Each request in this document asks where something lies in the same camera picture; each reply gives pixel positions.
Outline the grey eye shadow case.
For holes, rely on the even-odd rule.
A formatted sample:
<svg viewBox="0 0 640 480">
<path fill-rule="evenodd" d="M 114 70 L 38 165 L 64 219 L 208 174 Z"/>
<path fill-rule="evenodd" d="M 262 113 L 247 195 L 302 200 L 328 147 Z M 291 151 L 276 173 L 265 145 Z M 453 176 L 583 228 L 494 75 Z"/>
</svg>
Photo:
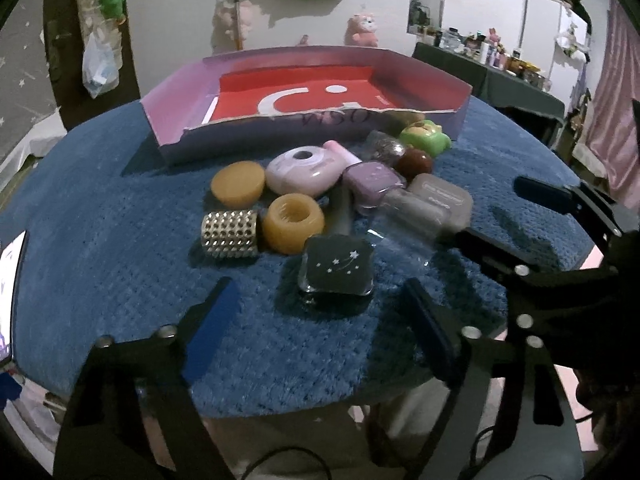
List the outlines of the grey eye shadow case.
<svg viewBox="0 0 640 480">
<path fill-rule="evenodd" d="M 434 174 L 418 174 L 409 184 L 408 191 L 446 211 L 446 231 L 460 232 L 470 226 L 474 200 L 464 188 Z"/>
</svg>

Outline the silver studded cylinder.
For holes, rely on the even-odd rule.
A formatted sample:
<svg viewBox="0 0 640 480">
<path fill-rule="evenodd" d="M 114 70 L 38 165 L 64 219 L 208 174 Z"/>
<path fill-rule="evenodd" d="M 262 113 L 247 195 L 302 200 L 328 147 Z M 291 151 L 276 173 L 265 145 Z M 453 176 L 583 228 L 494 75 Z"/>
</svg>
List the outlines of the silver studded cylinder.
<svg viewBox="0 0 640 480">
<path fill-rule="evenodd" d="M 201 246 L 218 258 L 254 258 L 258 255 L 258 213 L 249 210 L 217 210 L 201 223 Z"/>
</svg>

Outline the black star nail polish bottle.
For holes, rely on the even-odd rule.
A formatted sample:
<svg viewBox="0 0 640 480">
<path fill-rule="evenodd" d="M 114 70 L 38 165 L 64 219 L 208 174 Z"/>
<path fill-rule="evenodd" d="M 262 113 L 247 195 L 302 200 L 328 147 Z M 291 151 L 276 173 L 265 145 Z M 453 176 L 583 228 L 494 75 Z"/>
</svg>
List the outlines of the black star nail polish bottle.
<svg viewBox="0 0 640 480">
<path fill-rule="evenodd" d="M 354 198 L 345 185 L 329 192 L 326 225 L 305 242 L 298 288 L 306 295 L 366 298 L 373 290 L 372 245 L 352 232 Z"/>
</svg>

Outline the orange hollow ring jar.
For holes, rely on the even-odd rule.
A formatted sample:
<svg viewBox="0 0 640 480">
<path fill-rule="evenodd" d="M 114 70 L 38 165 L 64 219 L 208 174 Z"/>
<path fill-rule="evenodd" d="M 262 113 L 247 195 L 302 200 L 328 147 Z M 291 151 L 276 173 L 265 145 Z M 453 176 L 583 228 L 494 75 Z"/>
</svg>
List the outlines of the orange hollow ring jar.
<svg viewBox="0 0 640 480">
<path fill-rule="evenodd" d="M 269 247 L 283 255 L 300 254 L 309 237 L 321 234 L 324 214 L 310 196 L 290 193 L 278 197 L 262 220 L 262 234 Z"/>
</svg>

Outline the orange round lid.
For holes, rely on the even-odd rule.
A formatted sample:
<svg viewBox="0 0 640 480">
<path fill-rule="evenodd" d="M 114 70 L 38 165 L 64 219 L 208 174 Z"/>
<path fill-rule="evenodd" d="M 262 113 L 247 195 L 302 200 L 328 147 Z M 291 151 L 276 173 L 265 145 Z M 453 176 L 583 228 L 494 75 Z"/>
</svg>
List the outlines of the orange round lid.
<svg viewBox="0 0 640 480">
<path fill-rule="evenodd" d="M 210 192 L 227 208 L 247 209 L 258 202 L 265 184 L 264 168 L 242 160 L 219 170 L 210 181 Z"/>
</svg>

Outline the green bear figurine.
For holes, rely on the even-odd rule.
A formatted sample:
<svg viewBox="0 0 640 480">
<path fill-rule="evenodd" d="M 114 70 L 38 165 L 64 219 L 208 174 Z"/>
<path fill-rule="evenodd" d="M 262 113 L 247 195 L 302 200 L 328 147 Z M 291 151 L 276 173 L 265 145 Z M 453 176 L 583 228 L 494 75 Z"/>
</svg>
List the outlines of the green bear figurine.
<svg viewBox="0 0 640 480">
<path fill-rule="evenodd" d="M 431 158 L 436 158 L 451 148 L 452 141 L 442 131 L 442 126 L 424 119 L 403 128 L 398 136 L 399 141 L 408 146 L 424 151 Z"/>
</svg>

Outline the purple nail polish bottle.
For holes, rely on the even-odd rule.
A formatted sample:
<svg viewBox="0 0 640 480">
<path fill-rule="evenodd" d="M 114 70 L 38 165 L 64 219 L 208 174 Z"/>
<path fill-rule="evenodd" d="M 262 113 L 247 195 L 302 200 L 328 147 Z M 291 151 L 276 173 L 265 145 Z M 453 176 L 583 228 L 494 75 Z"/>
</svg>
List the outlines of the purple nail polish bottle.
<svg viewBox="0 0 640 480">
<path fill-rule="evenodd" d="M 400 174 L 378 160 L 362 160 L 334 140 L 324 142 L 323 147 L 346 162 L 342 181 L 352 192 L 360 214 L 375 210 L 387 192 L 406 187 Z"/>
</svg>

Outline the glitter bottle with brown cap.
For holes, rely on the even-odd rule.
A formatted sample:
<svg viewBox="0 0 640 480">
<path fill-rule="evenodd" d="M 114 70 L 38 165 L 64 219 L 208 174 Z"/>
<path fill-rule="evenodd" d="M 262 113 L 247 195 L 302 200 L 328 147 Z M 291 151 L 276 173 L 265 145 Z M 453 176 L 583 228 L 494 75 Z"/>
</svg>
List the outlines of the glitter bottle with brown cap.
<svg viewBox="0 0 640 480">
<path fill-rule="evenodd" d="M 434 160 L 418 148 L 407 148 L 396 138 L 382 131 L 371 131 L 364 144 L 367 159 L 382 162 L 410 181 L 419 174 L 431 174 Z"/>
</svg>

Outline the pink My Melody case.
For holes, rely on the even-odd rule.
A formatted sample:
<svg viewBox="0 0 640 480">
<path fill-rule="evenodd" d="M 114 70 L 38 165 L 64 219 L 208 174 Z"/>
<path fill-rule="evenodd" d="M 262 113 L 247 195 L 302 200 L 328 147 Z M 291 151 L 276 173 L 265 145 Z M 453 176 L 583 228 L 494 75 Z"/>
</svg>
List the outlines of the pink My Melody case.
<svg viewBox="0 0 640 480">
<path fill-rule="evenodd" d="M 266 185 L 273 193 L 318 197 L 340 180 L 346 162 L 320 146 L 292 148 L 273 159 L 266 168 Z"/>
</svg>

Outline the clear plastic cup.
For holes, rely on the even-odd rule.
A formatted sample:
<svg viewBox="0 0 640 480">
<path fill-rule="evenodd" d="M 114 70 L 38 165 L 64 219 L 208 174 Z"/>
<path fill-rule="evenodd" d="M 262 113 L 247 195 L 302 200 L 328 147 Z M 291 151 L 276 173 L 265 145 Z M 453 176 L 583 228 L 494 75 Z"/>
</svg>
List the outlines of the clear plastic cup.
<svg viewBox="0 0 640 480">
<path fill-rule="evenodd" d="M 372 214 L 367 237 L 381 258 L 407 269 L 426 268 L 448 220 L 445 208 L 393 190 L 384 195 Z"/>
</svg>

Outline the pink curtain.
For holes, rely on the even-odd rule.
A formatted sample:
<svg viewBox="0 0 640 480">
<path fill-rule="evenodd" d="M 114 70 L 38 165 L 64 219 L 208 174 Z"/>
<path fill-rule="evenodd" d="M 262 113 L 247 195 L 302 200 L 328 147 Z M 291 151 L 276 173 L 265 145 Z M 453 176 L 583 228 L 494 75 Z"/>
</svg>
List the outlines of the pink curtain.
<svg viewBox="0 0 640 480">
<path fill-rule="evenodd" d="M 639 33 L 623 6 L 611 0 L 601 75 L 574 157 L 633 210 L 639 208 L 639 90 Z"/>
</svg>

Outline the purple cardboard tray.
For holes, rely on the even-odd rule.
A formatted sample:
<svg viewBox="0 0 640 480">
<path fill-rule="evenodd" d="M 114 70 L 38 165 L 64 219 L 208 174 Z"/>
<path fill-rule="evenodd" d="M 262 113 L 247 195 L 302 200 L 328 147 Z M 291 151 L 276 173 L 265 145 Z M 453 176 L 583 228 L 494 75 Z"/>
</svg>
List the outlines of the purple cardboard tray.
<svg viewBox="0 0 640 480">
<path fill-rule="evenodd" d="M 398 134 L 429 119 L 457 139 L 472 88 L 416 58 L 364 47 L 217 54 L 176 70 L 141 100 L 169 165 Z"/>
</svg>

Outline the white plastic bag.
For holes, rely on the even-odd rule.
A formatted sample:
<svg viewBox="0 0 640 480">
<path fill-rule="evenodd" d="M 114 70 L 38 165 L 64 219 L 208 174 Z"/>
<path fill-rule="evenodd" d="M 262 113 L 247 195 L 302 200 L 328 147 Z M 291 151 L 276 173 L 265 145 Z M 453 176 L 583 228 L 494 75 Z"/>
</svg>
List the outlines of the white plastic bag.
<svg viewBox="0 0 640 480">
<path fill-rule="evenodd" d="M 82 55 L 82 83 L 94 100 L 119 84 L 119 69 L 112 47 L 92 32 Z"/>
</svg>

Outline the light pink plush toy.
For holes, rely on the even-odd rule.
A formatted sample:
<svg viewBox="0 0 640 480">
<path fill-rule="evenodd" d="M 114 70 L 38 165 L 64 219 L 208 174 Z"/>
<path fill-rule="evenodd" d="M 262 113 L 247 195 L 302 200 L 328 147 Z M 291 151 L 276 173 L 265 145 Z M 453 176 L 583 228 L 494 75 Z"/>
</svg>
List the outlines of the light pink plush toy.
<svg viewBox="0 0 640 480">
<path fill-rule="evenodd" d="M 250 0 L 232 3 L 221 0 L 217 10 L 218 22 L 224 34 L 233 42 L 244 42 L 253 29 L 254 18 L 262 12 L 259 6 Z"/>
</svg>

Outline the orange handled mop stick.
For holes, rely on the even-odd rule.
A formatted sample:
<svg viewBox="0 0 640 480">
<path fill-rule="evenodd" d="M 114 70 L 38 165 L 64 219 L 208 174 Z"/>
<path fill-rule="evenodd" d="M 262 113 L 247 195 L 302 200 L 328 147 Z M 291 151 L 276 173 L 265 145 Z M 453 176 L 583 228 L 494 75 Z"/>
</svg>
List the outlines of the orange handled mop stick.
<svg viewBox="0 0 640 480">
<path fill-rule="evenodd" d="M 234 42 L 237 51 L 243 50 L 242 23 L 241 23 L 241 0 L 233 0 L 234 5 Z"/>
</svg>

